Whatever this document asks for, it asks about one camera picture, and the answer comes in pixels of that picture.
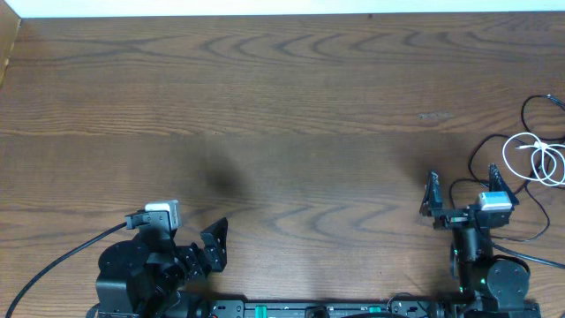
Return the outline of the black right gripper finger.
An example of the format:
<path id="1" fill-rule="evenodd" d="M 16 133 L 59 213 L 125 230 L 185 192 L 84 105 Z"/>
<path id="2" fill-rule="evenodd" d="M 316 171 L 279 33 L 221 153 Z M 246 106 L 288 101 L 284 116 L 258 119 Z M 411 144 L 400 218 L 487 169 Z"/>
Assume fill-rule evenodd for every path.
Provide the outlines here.
<path id="1" fill-rule="evenodd" d="M 436 216 L 443 209 L 443 199 L 439 175 L 430 170 L 425 187 L 425 194 L 420 205 L 419 213 L 422 216 Z"/>
<path id="2" fill-rule="evenodd" d="M 488 189 L 490 192 L 505 193 L 508 196 L 513 206 L 519 204 L 519 200 L 517 199 L 516 195 L 512 192 L 512 190 L 509 188 L 507 183 L 504 181 L 500 173 L 500 170 L 498 169 L 495 163 L 491 163 L 489 165 L 488 177 L 489 177 Z"/>

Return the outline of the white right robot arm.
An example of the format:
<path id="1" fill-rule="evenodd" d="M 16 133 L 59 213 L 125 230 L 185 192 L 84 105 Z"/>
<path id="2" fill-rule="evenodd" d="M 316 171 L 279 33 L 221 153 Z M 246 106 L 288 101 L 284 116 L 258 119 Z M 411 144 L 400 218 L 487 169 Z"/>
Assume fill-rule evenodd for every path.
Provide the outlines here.
<path id="1" fill-rule="evenodd" d="M 526 298 L 531 270 L 524 259 L 495 254 L 491 230 L 509 223 L 519 200 L 495 164 L 489 166 L 487 190 L 464 208 L 444 207 L 439 175 L 428 173 L 420 206 L 422 216 L 433 219 L 436 230 L 450 230 L 451 274 L 459 292 L 434 300 L 430 317 L 540 317 L 539 304 Z"/>

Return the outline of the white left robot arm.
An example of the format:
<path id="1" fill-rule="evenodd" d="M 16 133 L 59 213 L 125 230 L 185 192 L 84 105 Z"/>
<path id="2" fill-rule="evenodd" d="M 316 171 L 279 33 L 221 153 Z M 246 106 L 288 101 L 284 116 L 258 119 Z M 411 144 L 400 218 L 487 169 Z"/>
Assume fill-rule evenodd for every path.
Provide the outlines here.
<path id="1" fill-rule="evenodd" d="M 95 283 L 100 317 L 210 317 L 212 301 L 199 286 L 227 265 L 229 223 L 223 217 L 200 233 L 203 247 L 179 246 L 172 214 L 139 210 L 125 217 L 139 233 L 100 256 Z"/>

